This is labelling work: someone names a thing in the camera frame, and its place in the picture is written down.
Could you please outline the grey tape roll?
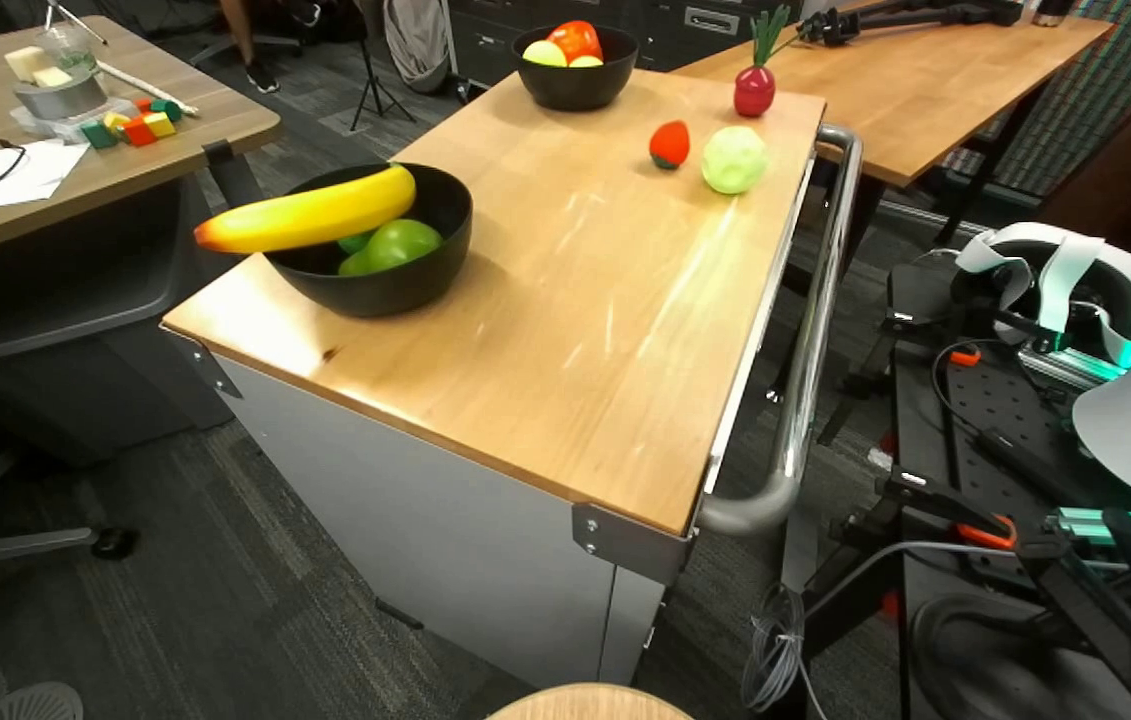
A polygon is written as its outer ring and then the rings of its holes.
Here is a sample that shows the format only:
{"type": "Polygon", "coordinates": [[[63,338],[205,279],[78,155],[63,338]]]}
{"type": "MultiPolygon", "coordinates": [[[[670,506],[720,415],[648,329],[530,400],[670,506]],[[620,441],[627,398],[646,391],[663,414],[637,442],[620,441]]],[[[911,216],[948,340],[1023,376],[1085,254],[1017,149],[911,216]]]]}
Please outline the grey tape roll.
{"type": "Polygon", "coordinates": [[[12,83],[12,95],[29,111],[31,118],[41,120],[63,120],[102,109],[107,104],[97,73],[68,76],[62,85],[41,87],[31,83],[12,83]]]}

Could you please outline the cream foam blocks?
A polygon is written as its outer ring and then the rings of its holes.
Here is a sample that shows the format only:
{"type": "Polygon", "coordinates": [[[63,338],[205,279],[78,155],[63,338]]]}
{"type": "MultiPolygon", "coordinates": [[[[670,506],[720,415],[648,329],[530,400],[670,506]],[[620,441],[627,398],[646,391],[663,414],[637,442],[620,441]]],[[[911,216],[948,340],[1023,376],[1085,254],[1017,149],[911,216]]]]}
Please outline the cream foam blocks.
{"type": "Polygon", "coordinates": [[[5,55],[5,61],[18,81],[38,88],[63,86],[74,79],[71,73],[59,68],[57,61],[38,46],[12,50],[5,55]]]}

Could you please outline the white paper sheet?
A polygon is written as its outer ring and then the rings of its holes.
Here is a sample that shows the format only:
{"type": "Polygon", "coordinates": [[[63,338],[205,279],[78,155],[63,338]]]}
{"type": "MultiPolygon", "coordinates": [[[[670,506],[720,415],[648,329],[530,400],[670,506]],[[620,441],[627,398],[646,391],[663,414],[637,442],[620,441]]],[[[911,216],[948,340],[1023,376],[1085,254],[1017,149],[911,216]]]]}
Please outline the white paper sheet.
{"type": "Polygon", "coordinates": [[[58,138],[0,147],[0,208],[48,200],[90,147],[58,138]]]}

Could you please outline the yellow toy banana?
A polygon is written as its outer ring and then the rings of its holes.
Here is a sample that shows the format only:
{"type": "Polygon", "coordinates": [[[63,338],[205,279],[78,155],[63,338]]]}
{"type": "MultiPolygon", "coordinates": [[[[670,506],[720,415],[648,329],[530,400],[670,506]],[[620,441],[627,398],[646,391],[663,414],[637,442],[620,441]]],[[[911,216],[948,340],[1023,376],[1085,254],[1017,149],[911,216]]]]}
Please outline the yellow toy banana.
{"type": "Polygon", "coordinates": [[[390,165],[372,176],[221,212],[195,229],[195,241],[202,249],[240,255],[304,249],[399,219],[415,197],[411,170],[390,165]]]}

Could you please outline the grey bag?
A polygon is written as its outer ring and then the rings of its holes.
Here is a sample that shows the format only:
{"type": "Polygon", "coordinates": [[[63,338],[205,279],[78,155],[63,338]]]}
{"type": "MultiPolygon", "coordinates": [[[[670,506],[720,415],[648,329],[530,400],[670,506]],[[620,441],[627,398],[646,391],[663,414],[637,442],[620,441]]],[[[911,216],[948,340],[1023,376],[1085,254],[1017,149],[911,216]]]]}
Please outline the grey bag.
{"type": "Polygon", "coordinates": [[[383,0],[385,40],[402,81],[417,94],[441,92],[450,73],[443,0],[383,0]]]}

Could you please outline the large black bowl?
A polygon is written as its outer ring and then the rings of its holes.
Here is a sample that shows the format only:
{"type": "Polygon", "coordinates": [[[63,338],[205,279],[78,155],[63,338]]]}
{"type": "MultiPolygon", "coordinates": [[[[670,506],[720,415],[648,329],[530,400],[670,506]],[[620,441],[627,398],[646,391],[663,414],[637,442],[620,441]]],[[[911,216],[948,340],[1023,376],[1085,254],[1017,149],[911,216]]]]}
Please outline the large black bowl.
{"type": "Polygon", "coordinates": [[[265,252],[264,258],[301,295],[342,316],[390,316],[444,295],[460,272],[472,238],[473,197],[446,170],[405,163],[417,182],[417,199],[404,214],[440,233],[440,246],[408,263],[368,275],[340,275],[346,252],[335,241],[305,249],[265,252]]]}

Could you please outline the black folded tripod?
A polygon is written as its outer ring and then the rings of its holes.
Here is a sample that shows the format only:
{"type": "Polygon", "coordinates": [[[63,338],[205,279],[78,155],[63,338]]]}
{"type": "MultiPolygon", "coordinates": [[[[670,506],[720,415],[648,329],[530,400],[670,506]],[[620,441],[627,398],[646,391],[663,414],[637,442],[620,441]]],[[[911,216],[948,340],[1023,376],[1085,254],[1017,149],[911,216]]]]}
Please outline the black folded tripod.
{"type": "Polygon", "coordinates": [[[865,31],[912,26],[1012,27],[1024,5],[1016,0],[877,0],[848,10],[830,8],[798,23],[797,37],[826,47],[848,45],[865,31]]]}

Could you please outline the clear plastic tray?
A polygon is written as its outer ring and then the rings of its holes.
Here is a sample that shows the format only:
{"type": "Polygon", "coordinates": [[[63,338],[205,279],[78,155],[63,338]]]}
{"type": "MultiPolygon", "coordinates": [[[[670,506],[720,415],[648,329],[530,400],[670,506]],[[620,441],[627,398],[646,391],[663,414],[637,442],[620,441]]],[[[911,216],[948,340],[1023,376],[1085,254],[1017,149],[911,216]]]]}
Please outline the clear plastic tray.
{"type": "Polygon", "coordinates": [[[116,113],[123,118],[135,118],[140,111],[131,99],[126,97],[109,97],[100,109],[85,111],[74,118],[44,120],[34,118],[27,109],[9,110],[9,118],[26,133],[40,138],[59,138],[64,144],[89,144],[84,133],[84,125],[90,122],[102,122],[107,113],[116,113]]]}

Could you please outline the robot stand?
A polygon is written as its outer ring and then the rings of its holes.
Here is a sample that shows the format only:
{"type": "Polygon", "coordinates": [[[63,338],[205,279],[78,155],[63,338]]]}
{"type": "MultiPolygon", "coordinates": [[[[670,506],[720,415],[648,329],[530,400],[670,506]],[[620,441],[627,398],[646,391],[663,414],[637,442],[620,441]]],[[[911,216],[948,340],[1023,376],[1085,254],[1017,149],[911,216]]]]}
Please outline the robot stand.
{"type": "Polygon", "coordinates": [[[879,557],[879,493],[801,592],[804,659],[893,597],[910,720],[1131,720],[1131,489],[1081,454],[1080,389],[1031,370],[955,304],[955,274],[935,255],[893,266],[851,392],[866,398],[889,370],[891,470],[1012,520],[1016,556],[879,557]]]}

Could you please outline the clear plastic cup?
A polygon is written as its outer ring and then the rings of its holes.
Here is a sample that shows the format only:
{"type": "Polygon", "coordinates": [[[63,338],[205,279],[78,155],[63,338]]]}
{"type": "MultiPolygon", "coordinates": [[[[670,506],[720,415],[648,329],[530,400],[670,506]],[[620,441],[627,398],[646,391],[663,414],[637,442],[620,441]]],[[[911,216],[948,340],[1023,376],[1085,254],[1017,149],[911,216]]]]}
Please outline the clear plastic cup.
{"type": "Polygon", "coordinates": [[[93,37],[89,32],[75,24],[58,23],[40,29],[35,42],[59,69],[72,77],[93,76],[98,72],[93,37]]]}

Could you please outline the red orange toy fruit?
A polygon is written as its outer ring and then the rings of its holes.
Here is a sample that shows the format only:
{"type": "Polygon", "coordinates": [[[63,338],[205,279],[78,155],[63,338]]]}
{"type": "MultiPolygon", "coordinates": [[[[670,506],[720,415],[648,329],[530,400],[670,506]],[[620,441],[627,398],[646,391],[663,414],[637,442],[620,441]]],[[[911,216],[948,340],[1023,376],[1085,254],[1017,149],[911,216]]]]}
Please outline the red orange toy fruit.
{"type": "Polygon", "coordinates": [[[569,61],[579,55],[593,55],[605,60],[601,44],[601,32],[587,20],[561,23],[545,38],[556,42],[556,45],[566,51],[569,61]]]}

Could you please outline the wooden table black legs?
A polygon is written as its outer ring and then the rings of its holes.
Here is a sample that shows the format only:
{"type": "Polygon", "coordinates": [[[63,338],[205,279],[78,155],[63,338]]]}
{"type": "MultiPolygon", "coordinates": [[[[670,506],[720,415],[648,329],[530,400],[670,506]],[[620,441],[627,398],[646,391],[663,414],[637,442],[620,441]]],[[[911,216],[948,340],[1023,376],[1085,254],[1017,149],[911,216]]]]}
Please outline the wooden table black legs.
{"type": "Polygon", "coordinates": [[[804,46],[784,29],[786,47],[770,67],[779,90],[822,97],[826,122],[860,136],[865,158],[848,234],[856,251],[886,190],[968,147],[982,161],[941,232],[952,237],[1050,79],[1113,29],[1071,15],[1050,27],[1026,19],[871,31],[844,47],[804,46]]]}

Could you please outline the red toy radish green leaves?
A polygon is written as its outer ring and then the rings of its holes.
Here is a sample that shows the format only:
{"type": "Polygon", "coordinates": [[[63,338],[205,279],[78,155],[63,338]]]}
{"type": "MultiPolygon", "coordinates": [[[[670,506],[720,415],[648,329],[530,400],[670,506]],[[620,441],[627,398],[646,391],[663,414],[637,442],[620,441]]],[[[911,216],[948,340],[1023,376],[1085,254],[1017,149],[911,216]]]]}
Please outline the red toy radish green leaves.
{"type": "Polygon", "coordinates": [[[761,12],[751,19],[751,64],[740,70],[734,79],[733,106],[739,118],[761,118],[771,109],[776,81],[769,61],[784,47],[779,35],[788,27],[789,15],[789,5],[779,5],[771,12],[761,12]]]}

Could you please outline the small black bowl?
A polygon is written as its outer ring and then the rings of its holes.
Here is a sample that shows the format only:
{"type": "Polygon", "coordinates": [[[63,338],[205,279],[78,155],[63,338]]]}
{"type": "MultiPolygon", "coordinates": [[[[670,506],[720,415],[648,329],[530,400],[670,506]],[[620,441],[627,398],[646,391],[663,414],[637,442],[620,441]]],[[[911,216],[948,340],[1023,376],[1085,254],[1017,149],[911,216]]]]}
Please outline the small black bowl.
{"type": "Polygon", "coordinates": [[[601,32],[601,44],[605,55],[601,67],[542,67],[524,61],[521,59],[524,49],[534,41],[546,40],[545,37],[556,26],[530,29],[513,40],[511,53],[515,57],[516,72],[542,109],[556,111],[605,109],[611,101],[616,99],[620,92],[624,90],[625,83],[632,77],[634,60],[641,45],[624,29],[592,24],[601,32]]]}

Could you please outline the white stick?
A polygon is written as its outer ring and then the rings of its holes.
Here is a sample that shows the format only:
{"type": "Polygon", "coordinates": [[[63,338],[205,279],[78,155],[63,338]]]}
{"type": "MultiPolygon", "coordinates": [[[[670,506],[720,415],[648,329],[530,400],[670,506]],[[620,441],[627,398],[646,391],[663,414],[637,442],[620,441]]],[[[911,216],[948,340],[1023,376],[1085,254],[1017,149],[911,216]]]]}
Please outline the white stick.
{"type": "Polygon", "coordinates": [[[154,99],[172,102],[176,109],[181,110],[181,113],[184,114],[185,118],[199,118],[200,115],[200,110],[196,109],[195,105],[189,104],[189,102],[178,99],[175,95],[162,90],[161,87],[152,85],[152,83],[146,83],[144,79],[131,76],[131,73],[123,72],[123,70],[109,64],[107,61],[97,60],[97,67],[100,72],[107,73],[109,77],[123,83],[123,85],[135,88],[137,92],[144,92],[146,96],[154,97],[154,99]]]}

